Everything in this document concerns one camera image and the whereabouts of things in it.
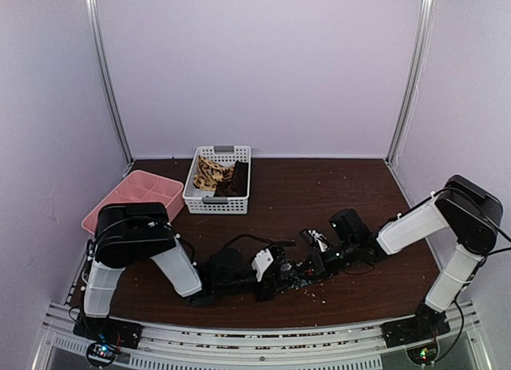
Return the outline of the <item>aluminium frame post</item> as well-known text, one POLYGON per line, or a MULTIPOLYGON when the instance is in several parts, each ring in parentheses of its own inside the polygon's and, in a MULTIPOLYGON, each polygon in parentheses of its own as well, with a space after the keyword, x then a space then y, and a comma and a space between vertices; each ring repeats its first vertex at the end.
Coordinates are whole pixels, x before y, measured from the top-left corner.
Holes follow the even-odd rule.
POLYGON ((398 120, 394 128, 390 148, 386 155, 386 163, 391 168, 397 164, 398 155, 400 154, 400 150, 406 138, 414 105, 418 96, 418 83, 430 42, 430 31, 434 16, 434 1, 435 0, 421 0, 409 73, 398 112, 398 120))
POLYGON ((85 0, 85 8, 89 19, 89 26, 100 71, 101 86, 105 95, 109 116, 113 123, 114 133, 121 147, 121 152, 123 154, 123 158, 125 159, 125 164, 127 165, 127 169, 130 169, 135 159, 129 146, 125 127, 121 120, 117 98, 113 88, 113 80, 109 71, 107 53, 105 49, 103 34, 101 31, 101 19, 97 0, 85 0))

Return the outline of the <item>yellow floral tie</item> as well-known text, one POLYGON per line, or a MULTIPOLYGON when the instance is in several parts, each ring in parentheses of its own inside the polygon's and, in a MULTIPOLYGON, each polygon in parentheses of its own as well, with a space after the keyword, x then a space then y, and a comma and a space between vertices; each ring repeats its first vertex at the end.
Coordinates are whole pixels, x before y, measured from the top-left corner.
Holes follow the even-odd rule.
POLYGON ((234 165, 222 166, 212 160, 199 156, 197 161, 197 173, 193 184, 197 189, 215 192, 219 182, 226 182, 232 178, 234 165))

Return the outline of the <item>white perforated plastic basket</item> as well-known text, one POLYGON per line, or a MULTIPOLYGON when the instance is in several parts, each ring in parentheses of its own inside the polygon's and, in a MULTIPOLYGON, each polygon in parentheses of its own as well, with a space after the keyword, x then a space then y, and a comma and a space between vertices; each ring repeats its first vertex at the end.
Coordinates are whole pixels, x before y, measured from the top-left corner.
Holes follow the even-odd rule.
POLYGON ((196 149, 182 197, 191 214, 248 212, 252 148, 211 145, 196 149))

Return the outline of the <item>right aluminium frame post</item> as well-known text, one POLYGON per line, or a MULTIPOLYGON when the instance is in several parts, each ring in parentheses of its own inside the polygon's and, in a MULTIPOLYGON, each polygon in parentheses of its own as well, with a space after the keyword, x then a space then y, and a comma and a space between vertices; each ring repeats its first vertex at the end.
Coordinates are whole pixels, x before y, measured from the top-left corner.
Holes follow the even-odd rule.
POLYGON ((434 1, 435 0, 421 0, 409 73, 398 112, 398 120, 394 128, 390 148, 386 155, 386 163, 391 168, 397 164, 398 155, 400 154, 400 150, 406 138, 414 105, 418 96, 418 83, 430 42, 430 31, 434 16, 434 1))

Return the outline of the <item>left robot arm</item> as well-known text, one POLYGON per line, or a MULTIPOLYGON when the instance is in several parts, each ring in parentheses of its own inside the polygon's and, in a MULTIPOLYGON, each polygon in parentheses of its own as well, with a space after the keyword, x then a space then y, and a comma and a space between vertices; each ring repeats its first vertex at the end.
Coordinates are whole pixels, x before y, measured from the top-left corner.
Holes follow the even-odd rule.
POLYGON ((118 281, 128 267, 146 260, 153 261, 176 294, 193 306, 211 304, 222 296, 260 292, 279 249, 293 247, 295 242, 254 235, 248 239, 266 246, 250 265, 244 265, 233 241, 199 263, 195 247, 175 231, 162 203, 103 206, 87 246, 80 305, 85 330, 98 341, 114 335, 115 325, 108 317, 118 281))

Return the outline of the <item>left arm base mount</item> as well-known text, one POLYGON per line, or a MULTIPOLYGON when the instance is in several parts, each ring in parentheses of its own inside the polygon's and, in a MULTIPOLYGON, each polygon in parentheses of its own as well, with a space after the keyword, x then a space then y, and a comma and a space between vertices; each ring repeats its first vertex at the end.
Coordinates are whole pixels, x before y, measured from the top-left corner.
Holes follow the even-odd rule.
POLYGON ((137 349, 143 326, 138 323, 106 318, 78 316, 73 334, 116 348, 137 349))

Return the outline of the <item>navy floral patterned tie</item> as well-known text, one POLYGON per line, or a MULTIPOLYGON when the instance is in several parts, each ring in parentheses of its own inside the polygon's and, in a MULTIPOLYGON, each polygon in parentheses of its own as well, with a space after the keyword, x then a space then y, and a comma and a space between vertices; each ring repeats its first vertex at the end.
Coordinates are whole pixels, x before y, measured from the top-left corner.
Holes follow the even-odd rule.
POLYGON ((298 264, 285 260, 277 266, 276 288, 277 292, 305 288, 331 277, 321 261, 306 259, 298 264))

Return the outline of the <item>aluminium front rail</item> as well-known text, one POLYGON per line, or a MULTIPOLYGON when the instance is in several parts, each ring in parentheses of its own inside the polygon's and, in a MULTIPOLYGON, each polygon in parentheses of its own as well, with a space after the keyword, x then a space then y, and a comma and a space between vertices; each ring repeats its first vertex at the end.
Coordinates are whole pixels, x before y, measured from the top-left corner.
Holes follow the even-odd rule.
MULTIPOLYGON (((451 330, 436 340, 390 347, 382 325, 405 317, 354 324, 281 329, 198 328, 120 320, 141 325, 137 348, 122 348, 106 369, 497 369, 471 301, 461 303, 464 327, 451 351, 434 366, 416 364, 413 354, 428 344, 444 355, 460 332, 455 306, 446 312, 451 330)), ((68 305, 50 303, 38 331, 28 369, 94 369, 85 352, 91 340, 73 334, 68 305)))

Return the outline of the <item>dark brown red floral tie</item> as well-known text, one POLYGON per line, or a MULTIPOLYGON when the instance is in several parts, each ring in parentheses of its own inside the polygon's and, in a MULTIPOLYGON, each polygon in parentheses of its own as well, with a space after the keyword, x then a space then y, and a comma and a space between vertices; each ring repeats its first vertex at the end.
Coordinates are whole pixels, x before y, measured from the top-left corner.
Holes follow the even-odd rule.
POLYGON ((237 161, 234 165, 232 178, 226 182, 219 182, 214 196, 245 197, 248 192, 248 168, 247 162, 237 161))

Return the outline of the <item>left aluminium frame post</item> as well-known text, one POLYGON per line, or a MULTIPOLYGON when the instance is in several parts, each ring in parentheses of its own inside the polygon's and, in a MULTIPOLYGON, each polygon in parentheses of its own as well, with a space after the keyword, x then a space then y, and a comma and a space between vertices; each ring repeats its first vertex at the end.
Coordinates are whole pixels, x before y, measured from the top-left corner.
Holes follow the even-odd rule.
POLYGON ((89 19, 89 26, 100 71, 101 86, 105 95, 109 116, 113 123, 114 133, 121 147, 121 152, 123 154, 123 158, 125 159, 125 164, 127 165, 127 169, 130 169, 135 159, 129 146, 125 127, 121 120, 117 98, 113 88, 113 80, 109 71, 107 53, 105 49, 103 34, 101 31, 101 19, 97 0, 85 0, 85 8, 89 19))

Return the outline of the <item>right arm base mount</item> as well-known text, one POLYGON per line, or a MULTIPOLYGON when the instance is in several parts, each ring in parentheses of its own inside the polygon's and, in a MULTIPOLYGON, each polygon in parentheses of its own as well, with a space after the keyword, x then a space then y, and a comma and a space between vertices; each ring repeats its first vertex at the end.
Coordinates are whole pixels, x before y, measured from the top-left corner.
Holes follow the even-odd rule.
POLYGON ((381 325, 383 338, 388 348, 415 344, 432 340, 436 336, 450 332, 446 314, 414 315, 401 320, 386 322, 381 325))

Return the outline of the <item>pink divided organizer tray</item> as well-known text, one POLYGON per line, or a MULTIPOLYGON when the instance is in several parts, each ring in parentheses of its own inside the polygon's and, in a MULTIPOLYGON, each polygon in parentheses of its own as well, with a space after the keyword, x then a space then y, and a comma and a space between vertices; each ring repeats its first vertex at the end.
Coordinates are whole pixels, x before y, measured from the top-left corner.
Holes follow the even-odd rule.
POLYGON ((99 211, 106 205, 130 202, 160 202, 173 221, 184 208, 184 184, 144 170, 135 170, 114 187, 82 220, 81 227, 94 234, 99 211))

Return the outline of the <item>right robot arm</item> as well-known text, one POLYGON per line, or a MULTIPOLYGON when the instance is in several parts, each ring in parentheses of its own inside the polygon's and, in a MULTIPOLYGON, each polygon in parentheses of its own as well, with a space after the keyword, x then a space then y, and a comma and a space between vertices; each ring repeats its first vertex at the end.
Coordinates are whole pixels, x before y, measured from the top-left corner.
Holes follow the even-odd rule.
POLYGON ((454 252, 410 320, 410 333, 423 340, 439 327, 446 309, 492 252, 503 212, 498 198, 461 175, 374 232, 355 209, 342 209, 329 220, 339 244, 312 253, 299 274, 309 281, 329 278, 356 261, 373 265, 440 230, 451 230, 457 238, 454 252))

